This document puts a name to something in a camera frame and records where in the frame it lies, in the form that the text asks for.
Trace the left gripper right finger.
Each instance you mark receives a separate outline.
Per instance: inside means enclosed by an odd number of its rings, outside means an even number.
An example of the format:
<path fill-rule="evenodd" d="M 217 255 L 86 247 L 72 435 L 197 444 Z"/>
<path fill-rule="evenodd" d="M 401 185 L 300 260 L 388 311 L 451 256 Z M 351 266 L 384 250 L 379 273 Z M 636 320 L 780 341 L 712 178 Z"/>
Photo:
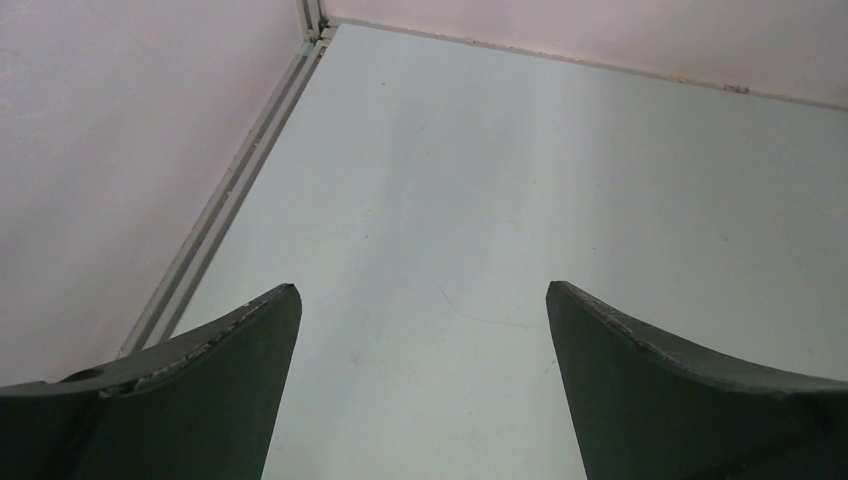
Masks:
<path fill-rule="evenodd" d="M 590 479 L 843 479 L 847 385 L 741 360 L 565 281 L 552 343 Z"/>

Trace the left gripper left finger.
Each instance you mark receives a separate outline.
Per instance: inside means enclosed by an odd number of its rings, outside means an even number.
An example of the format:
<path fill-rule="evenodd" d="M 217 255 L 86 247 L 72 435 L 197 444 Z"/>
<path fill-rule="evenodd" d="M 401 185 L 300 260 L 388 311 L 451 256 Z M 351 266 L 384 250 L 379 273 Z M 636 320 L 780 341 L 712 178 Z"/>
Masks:
<path fill-rule="evenodd" d="M 163 343 L 1 390 L 5 479 L 258 479 L 302 314 L 279 285 Z"/>

